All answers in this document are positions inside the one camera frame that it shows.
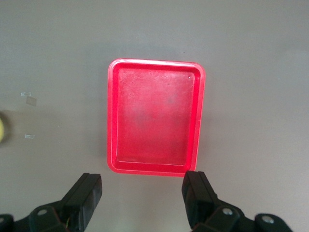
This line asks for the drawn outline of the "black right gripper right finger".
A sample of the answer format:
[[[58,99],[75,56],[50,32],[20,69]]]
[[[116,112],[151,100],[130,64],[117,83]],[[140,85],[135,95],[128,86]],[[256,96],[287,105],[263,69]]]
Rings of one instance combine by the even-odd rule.
[[[290,232],[280,217],[268,213],[247,218],[238,207],[220,200],[204,172],[187,171],[182,184],[186,215],[193,232]]]

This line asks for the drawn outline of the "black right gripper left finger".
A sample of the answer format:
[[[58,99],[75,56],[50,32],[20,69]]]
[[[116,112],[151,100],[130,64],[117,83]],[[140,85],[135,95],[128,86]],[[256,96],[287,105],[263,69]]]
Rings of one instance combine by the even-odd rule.
[[[100,174],[84,173],[59,201],[36,207],[14,220],[1,214],[2,232],[84,232],[102,196]]]

